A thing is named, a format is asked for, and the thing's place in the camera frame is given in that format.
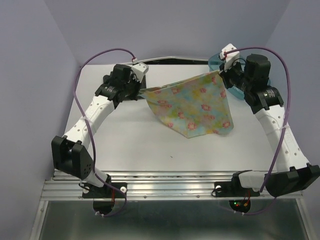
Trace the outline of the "pastel floral skirt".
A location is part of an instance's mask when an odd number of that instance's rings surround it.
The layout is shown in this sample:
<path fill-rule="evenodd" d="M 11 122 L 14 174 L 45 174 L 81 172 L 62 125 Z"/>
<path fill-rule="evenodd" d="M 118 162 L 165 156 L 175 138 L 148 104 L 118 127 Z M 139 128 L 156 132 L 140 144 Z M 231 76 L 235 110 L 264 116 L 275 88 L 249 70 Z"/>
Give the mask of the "pastel floral skirt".
<path fill-rule="evenodd" d="M 159 121 L 188 139 L 227 135 L 234 128 L 226 88 L 217 70 L 146 88 L 139 95 Z"/>

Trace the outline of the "dark dotted skirt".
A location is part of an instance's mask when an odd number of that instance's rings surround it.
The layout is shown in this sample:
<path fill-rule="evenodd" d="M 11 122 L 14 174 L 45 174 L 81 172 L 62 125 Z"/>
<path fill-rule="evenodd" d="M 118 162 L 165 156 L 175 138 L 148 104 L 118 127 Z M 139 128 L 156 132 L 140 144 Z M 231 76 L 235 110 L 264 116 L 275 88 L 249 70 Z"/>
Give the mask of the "dark dotted skirt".
<path fill-rule="evenodd" d="M 147 88 L 146 75 L 140 78 L 140 90 Z"/>

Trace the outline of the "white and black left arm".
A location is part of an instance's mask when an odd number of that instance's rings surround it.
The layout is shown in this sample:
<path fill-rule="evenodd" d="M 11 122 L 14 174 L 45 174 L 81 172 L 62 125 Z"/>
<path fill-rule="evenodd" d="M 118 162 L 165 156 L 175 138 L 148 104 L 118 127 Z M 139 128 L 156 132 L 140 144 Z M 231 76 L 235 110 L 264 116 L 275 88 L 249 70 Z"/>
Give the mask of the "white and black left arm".
<path fill-rule="evenodd" d="M 111 178 L 95 167 L 95 157 L 88 152 L 94 146 L 93 136 L 124 100 L 137 100 L 149 67 L 144 63 L 116 64 L 95 91 L 89 107 L 63 136 L 51 142 L 55 169 L 86 181 L 100 197 L 111 193 Z"/>

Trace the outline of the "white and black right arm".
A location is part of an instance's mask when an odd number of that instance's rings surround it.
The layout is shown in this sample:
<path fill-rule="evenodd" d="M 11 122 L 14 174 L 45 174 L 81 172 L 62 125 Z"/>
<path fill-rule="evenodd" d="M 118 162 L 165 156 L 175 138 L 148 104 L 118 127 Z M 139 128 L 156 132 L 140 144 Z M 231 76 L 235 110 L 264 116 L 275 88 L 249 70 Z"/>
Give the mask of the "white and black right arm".
<path fill-rule="evenodd" d="M 277 88 L 269 84 L 271 63 L 266 56 L 251 54 L 245 65 L 239 52 L 222 52 L 219 75 L 226 88 L 236 87 L 260 122 L 274 152 L 269 171 L 244 170 L 232 175 L 231 181 L 218 183 L 217 197 L 241 197 L 246 192 L 259 196 L 267 190 L 279 197 L 307 189 L 320 176 L 302 153 L 288 124 L 288 107 Z"/>

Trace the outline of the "teal plastic basket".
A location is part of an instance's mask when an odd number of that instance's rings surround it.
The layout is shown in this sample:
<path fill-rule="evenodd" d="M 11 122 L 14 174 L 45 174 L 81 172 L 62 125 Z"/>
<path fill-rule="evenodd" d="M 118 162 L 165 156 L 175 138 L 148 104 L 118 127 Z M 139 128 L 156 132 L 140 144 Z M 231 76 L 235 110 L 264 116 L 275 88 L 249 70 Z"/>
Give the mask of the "teal plastic basket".
<path fill-rule="evenodd" d="M 250 54 L 247 57 L 242 57 L 239 53 L 239 58 L 233 64 L 236 62 L 242 64 L 246 90 L 241 91 L 236 87 L 232 87 L 230 88 L 232 92 L 242 94 L 242 98 L 250 104 L 262 102 L 263 100 L 267 101 L 275 96 L 269 84 L 271 63 L 266 56 Z M 218 72 L 220 72 L 219 68 L 222 63 L 223 61 L 219 58 L 219 54 L 212 56 L 208 60 L 209 68 Z"/>

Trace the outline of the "metal lower shelf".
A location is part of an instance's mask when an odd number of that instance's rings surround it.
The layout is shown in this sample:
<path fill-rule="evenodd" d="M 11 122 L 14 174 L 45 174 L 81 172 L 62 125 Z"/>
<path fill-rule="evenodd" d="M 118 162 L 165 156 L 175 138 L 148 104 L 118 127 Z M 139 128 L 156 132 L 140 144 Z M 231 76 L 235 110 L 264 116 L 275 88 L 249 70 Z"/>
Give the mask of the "metal lower shelf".
<path fill-rule="evenodd" d="M 247 216 L 226 200 L 138 201 L 112 217 L 90 201 L 50 201 L 40 210 L 33 240 L 313 240 L 295 199 L 254 200 Z"/>

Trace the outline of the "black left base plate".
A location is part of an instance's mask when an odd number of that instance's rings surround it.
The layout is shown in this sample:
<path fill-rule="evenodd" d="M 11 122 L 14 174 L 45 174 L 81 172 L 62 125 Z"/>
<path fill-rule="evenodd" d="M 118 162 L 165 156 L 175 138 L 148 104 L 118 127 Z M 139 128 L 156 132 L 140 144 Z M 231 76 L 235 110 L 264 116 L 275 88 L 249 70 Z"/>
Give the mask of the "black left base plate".
<path fill-rule="evenodd" d="M 79 183 L 79 187 L 82 188 L 82 198 L 84 199 L 111 199 L 112 198 L 112 189 L 107 186 L 96 187 L 87 182 Z M 128 184 L 126 182 L 112 182 L 111 185 L 117 189 L 126 188 Z M 115 191 L 114 197 L 124 199 L 124 195 Z"/>

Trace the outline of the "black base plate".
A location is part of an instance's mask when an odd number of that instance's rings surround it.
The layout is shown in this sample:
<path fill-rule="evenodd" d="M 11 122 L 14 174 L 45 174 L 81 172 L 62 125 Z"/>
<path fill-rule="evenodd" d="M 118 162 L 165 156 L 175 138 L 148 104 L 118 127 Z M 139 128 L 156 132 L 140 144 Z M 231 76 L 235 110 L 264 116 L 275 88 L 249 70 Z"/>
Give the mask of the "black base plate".
<path fill-rule="evenodd" d="M 214 188 L 211 195 L 216 198 L 231 198 L 231 197 L 259 197 L 260 193 L 253 191 L 252 188 L 243 188 L 237 183 L 231 181 L 218 181 L 214 183 Z"/>
<path fill-rule="evenodd" d="M 107 186 L 96 187 L 87 182 L 79 183 L 79 187 L 82 188 L 82 198 L 84 199 L 111 199 L 112 198 L 112 189 Z M 126 182 L 112 182 L 111 185 L 117 189 L 126 188 L 128 184 Z M 114 197 L 124 199 L 124 195 L 115 191 Z"/>

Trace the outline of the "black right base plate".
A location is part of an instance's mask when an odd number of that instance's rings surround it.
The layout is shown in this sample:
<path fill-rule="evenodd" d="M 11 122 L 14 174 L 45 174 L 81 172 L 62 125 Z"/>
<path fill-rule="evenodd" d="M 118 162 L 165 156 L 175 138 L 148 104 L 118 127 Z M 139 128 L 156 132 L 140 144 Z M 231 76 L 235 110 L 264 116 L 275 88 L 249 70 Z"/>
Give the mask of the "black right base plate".
<path fill-rule="evenodd" d="M 214 183 L 214 188 L 211 195 L 216 198 L 231 198 L 231 197 L 259 197 L 260 193 L 253 191 L 252 188 L 243 188 L 237 183 L 231 181 L 218 181 Z"/>

